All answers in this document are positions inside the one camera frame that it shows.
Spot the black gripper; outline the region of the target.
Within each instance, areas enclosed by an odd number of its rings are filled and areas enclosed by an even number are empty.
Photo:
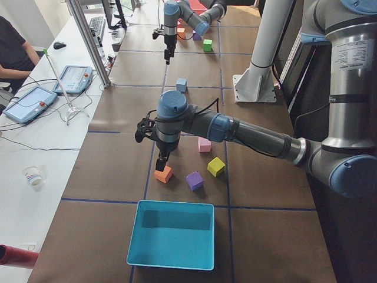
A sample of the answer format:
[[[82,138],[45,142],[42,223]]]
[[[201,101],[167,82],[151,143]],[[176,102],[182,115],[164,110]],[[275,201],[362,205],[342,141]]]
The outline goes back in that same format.
[[[160,150],[156,160],[156,171],[163,172],[170,152],[174,151],[179,143],[179,129],[176,128],[176,123],[144,117],[137,123],[135,140],[141,143],[144,138],[156,142]]]
[[[161,25],[159,28],[153,30],[153,39],[156,40],[158,36],[164,37],[164,43],[166,44],[164,59],[166,64],[170,64],[170,59],[174,57],[176,49],[177,26]]]

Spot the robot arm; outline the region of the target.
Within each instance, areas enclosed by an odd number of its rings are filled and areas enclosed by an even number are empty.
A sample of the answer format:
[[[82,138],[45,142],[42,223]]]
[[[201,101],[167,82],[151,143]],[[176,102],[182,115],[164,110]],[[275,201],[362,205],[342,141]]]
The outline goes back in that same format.
[[[371,101],[376,94],[376,2],[305,1],[299,38],[304,44],[330,44],[328,135],[323,141],[271,130],[278,120],[270,73],[292,1],[266,1],[249,67],[233,77],[234,97],[251,104],[252,121],[190,104],[183,91],[159,98],[156,117],[137,124],[135,140],[156,142],[156,169],[163,171],[182,133],[213,142],[234,142],[291,162],[347,198],[376,193],[376,143],[370,134]]]
[[[164,59],[167,65],[170,58],[174,57],[177,43],[177,23],[182,19],[198,35],[204,35],[212,22],[222,19],[227,11],[226,1],[199,1],[207,10],[197,14],[189,1],[166,1],[164,4],[164,23],[153,30],[153,39],[159,36],[164,38],[166,48]]]

